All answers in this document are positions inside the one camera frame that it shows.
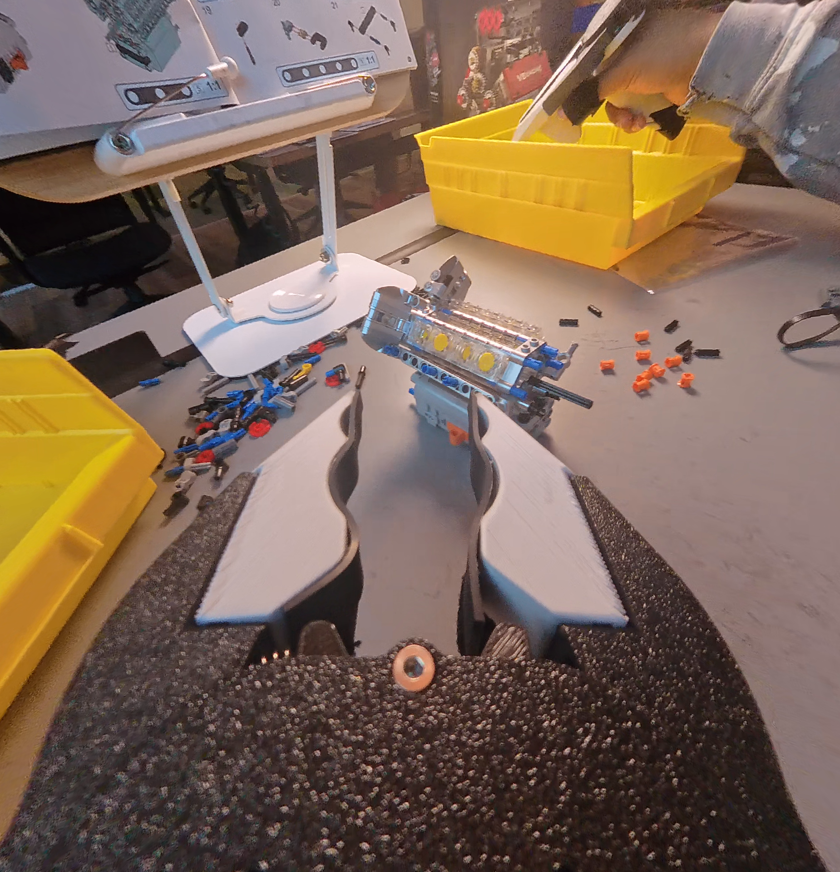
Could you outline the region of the person's right hand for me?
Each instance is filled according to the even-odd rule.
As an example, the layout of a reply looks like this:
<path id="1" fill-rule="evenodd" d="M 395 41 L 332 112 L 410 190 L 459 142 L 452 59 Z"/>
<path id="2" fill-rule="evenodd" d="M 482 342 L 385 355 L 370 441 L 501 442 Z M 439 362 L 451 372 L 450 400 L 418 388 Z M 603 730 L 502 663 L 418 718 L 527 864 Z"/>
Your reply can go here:
<path id="1" fill-rule="evenodd" d="M 647 124 L 645 115 L 617 103 L 617 94 L 656 94 L 670 104 L 683 104 L 723 12 L 723 6 L 679 5 L 649 12 L 637 35 L 628 38 L 600 75 L 599 93 L 609 121 L 629 134 Z"/>

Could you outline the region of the large yellow plastic bin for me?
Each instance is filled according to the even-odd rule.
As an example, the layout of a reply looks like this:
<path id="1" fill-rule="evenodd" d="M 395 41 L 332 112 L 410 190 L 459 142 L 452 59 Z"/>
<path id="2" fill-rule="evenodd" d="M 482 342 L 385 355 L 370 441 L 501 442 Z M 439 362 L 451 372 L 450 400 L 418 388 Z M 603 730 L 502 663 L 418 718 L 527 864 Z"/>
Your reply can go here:
<path id="1" fill-rule="evenodd" d="M 0 351 L 0 720 L 152 498 L 163 456 L 55 352 Z"/>

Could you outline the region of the building instruction booklet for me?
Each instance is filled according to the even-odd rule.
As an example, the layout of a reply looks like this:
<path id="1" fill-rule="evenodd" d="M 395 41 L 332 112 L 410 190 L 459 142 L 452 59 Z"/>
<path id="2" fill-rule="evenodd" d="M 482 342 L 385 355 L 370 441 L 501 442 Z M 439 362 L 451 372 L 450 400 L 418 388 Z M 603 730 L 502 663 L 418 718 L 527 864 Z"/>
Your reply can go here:
<path id="1" fill-rule="evenodd" d="M 0 2 L 0 160 L 147 172 L 380 117 L 415 68 L 399 2 Z"/>

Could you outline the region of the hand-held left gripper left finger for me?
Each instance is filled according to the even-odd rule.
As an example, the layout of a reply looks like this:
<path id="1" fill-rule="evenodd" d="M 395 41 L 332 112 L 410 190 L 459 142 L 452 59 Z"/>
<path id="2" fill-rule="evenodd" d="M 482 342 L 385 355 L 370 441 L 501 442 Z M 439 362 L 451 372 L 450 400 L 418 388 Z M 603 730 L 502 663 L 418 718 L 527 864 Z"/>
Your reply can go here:
<path id="1" fill-rule="evenodd" d="M 363 577 L 348 502 L 361 417 L 361 394 L 342 394 L 252 472 L 196 626 L 263 626 L 286 652 L 298 651 L 305 627 L 323 622 L 355 651 Z"/>

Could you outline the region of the toy brick engine model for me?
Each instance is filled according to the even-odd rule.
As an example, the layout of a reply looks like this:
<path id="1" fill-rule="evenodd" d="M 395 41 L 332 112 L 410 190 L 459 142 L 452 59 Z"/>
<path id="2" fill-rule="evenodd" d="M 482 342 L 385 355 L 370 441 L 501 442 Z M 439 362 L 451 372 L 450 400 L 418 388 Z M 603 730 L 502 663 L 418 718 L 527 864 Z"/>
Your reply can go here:
<path id="1" fill-rule="evenodd" d="M 549 426 L 554 402 L 590 409 L 591 399 L 556 385 L 577 344 L 561 352 L 537 326 L 468 302 L 470 284 L 452 256 L 421 288 L 386 286 L 371 297 L 362 337 L 410 367 L 417 413 L 460 446 L 469 439 L 473 394 L 534 437 Z"/>

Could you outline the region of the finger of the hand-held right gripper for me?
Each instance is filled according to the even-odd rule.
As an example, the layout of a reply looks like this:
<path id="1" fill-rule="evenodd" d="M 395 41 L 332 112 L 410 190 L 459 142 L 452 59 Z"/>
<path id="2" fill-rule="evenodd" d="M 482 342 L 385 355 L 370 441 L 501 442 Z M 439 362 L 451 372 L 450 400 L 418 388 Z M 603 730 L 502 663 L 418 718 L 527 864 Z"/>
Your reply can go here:
<path id="1" fill-rule="evenodd" d="M 562 110 L 564 99 L 589 78 L 599 78 L 602 65 L 626 42 L 646 15 L 648 2 L 607 1 L 562 61 L 513 133 L 514 142 L 543 135 L 563 144 L 577 143 L 582 125 L 573 125 Z"/>

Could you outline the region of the black toy set box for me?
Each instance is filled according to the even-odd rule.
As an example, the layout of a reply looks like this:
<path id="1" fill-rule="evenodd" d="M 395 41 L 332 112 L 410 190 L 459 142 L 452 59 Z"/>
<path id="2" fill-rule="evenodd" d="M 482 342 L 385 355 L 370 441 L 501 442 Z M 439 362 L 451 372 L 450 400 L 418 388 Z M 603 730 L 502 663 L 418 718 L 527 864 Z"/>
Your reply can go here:
<path id="1" fill-rule="evenodd" d="M 585 29 L 591 6 L 581 1 L 424 1 L 432 123 L 535 97 Z"/>

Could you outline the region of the black office chair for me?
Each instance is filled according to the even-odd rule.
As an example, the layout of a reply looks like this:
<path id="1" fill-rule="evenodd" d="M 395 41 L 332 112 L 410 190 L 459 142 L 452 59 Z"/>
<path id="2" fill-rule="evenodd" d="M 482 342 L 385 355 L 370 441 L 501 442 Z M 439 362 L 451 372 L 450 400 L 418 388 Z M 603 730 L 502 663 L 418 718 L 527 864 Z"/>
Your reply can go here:
<path id="1" fill-rule="evenodd" d="M 120 194 L 63 203 L 0 187 L 0 253 L 34 285 L 73 291 L 79 308 L 105 290 L 122 290 L 118 317 L 159 300 L 138 279 L 164 265 L 172 248 L 152 211 L 144 213 L 138 218 Z"/>

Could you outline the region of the cluster of orange bushes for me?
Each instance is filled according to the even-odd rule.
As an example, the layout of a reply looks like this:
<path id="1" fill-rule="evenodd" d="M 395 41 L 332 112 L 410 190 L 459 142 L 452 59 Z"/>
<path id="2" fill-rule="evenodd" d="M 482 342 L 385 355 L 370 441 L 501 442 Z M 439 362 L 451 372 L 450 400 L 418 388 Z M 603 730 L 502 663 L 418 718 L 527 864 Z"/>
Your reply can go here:
<path id="1" fill-rule="evenodd" d="M 653 338 L 654 334 L 649 330 L 633 333 L 634 361 L 643 368 L 632 373 L 632 391 L 638 395 L 649 393 L 651 387 L 665 381 L 669 374 L 673 374 L 678 388 L 690 390 L 695 380 L 694 374 L 686 369 L 690 360 L 686 362 L 676 355 L 676 347 L 666 357 L 655 357 L 651 345 Z"/>

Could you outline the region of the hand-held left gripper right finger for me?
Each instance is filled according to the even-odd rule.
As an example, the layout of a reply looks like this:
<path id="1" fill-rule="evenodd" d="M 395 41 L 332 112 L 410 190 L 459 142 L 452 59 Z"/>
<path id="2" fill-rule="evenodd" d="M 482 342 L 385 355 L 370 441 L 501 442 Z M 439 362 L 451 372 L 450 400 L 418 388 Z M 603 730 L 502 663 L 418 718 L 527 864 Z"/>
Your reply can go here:
<path id="1" fill-rule="evenodd" d="M 491 400 L 468 407 L 470 524 L 458 648 L 477 656 L 494 628 L 525 633 L 528 654 L 563 658 L 560 628 L 628 626 L 628 609 L 567 466 Z"/>

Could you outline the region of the pile of coloured brick parts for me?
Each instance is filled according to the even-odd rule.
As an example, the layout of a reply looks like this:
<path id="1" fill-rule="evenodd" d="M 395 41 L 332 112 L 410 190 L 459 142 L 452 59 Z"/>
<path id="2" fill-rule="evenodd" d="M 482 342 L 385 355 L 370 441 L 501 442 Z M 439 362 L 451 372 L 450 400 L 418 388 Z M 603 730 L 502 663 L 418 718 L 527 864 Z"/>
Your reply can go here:
<path id="1" fill-rule="evenodd" d="M 289 352 L 271 365 L 244 377 L 208 373 L 201 381 L 200 399 L 187 408 L 187 431 L 175 448 L 164 451 L 159 468 L 169 486 L 163 509 L 170 521 L 192 503 L 198 481 L 219 488 L 230 472 L 231 458 L 246 442 L 268 435 L 280 420 L 291 416 L 304 396 L 318 384 L 348 386 L 346 366 L 321 368 L 326 352 L 347 343 L 359 321 L 324 334 Z"/>

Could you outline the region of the white book stand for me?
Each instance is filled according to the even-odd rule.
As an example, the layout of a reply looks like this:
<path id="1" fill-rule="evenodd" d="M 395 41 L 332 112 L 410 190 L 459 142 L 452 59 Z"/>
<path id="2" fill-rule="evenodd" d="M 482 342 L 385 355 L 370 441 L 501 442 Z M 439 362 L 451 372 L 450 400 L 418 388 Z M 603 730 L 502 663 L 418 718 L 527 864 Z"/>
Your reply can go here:
<path id="1" fill-rule="evenodd" d="M 245 376 L 308 343 L 315 328 L 333 328 L 337 314 L 351 318 L 368 298 L 365 281 L 392 278 L 412 291 L 404 272 L 377 272 L 382 264 L 338 252 L 336 175 L 331 133 L 393 112 L 410 89 L 416 61 L 399 71 L 355 71 L 333 79 L 306 79 L 292 90 L 206 114 L 169 114 L 116 127 L 94 147 L 77 145 L 0 161 L 0 187 L 48 202 L 99 200 L 157 183 L 211 304 L 186 320 L 186 336 L 222 376 Z M 218 290 L 182 207 L 175 178 L 299 140 L 316 138 L 322 238 L 313 263 L 263 280 L 231 297 Z"/>

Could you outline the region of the clear plastic bag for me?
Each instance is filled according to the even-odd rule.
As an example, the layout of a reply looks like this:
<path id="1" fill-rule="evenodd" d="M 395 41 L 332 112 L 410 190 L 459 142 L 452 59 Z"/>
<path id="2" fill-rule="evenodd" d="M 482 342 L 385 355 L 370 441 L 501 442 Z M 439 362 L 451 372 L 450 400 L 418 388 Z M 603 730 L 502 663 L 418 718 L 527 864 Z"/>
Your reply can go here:
<path id="1" fill-rule="evenodd" d="M 611 267 L 618 276 L 660 293 L 733 265 L 796 246 L 796 236 L 742 227 L 699 214 Z"/>

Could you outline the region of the grey desk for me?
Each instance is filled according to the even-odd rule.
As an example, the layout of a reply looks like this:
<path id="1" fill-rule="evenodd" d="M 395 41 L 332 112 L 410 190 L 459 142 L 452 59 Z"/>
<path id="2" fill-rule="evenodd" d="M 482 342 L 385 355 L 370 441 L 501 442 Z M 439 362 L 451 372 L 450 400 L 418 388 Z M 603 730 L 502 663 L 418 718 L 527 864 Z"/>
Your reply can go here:
<path id="1" fill-rule="evenodd" d="M 468 300 L 578 349 L 539 443 L 573 475 L 628 626 L 560 628 L 563 658 L 493 629 L 458 648 L 477 512 L 469 446 L 359 330 L 318 384 L 231 458 L 212 503 L 165 521 L 160 486 L 0 722 L 0 870 L 840 870 L 840 331 L 776 334 L 840 288 L 840 208 L 736 184 L 702 215 L 793 248 L 650 294 L 455 233 Z M 603 312 L 594 317 L 594 304 Z M 558 320 L 577 317 L 577 329 Z M 668 335 L 664 326 L 677 319 Z M 632 391 L 633 333 L 673 374 Z M 252 472 L 362 397 L 349 498 L 356 649 L 196 626 Z"/>

